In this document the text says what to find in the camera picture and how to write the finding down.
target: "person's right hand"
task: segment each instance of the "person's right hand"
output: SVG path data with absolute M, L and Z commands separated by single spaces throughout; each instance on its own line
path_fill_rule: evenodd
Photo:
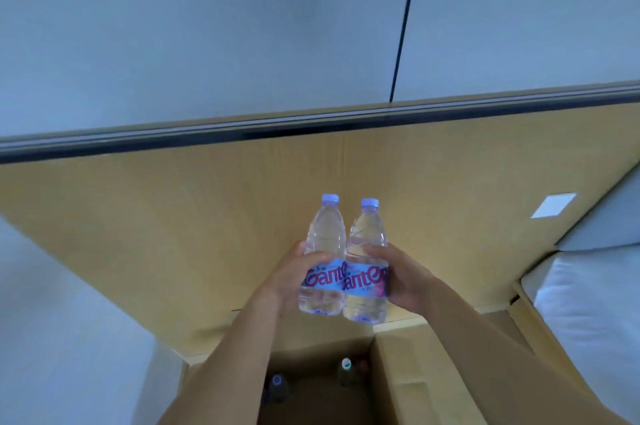
M 398 307 L 422 315 L 426 311 L 429 281 L 435 278 L 433 273 L 391 243 L 388 246 L 367 246 L 364 250 L 370 257 L 389 263 L 387 299 Z

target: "white bedsheet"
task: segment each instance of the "white bedsheet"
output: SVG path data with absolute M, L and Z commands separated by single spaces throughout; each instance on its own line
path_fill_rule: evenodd
M 522 286 L 601 402 L 640 425 L 640 245 L 556 253 Z

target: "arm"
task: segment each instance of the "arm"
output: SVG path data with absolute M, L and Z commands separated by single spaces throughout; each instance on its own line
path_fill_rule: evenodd
M 403 251 L 393 245 L 367 251 L 389 262 L 389 301 L 428 321 L 487 423 L 627 424 L 486 322 Z
M 298 242 L 282 257 L 158 425 L 256 422 L 280 314 L 298 295 L 307 270 L 333 258 L 321 251 L 303 256 L 304 248 Z

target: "bottle cap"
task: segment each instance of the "bottle cap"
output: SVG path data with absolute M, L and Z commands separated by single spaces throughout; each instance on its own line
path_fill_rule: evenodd
M 362 207 L 378 207 L 380 203 L 377 199 L 373 199 L 372 197 L 365 197 L 362 200 Z
M 340 202 L 340 197 L 337 194 L 323 194 L 322 202 Z

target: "bottle label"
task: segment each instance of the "bottle label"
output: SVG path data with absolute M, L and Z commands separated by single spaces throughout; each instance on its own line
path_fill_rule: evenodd
M 344 293 L 358 297 L 384 298 L 387 296 L 389 268 L 346 262 Z
M 316 265 L 307 271 L 307 277 L 302 282 L 302 286 L 341 292 L 344 284 L 345 265 L 344 260 L 340 258 L 333 259 L 329 263 Z

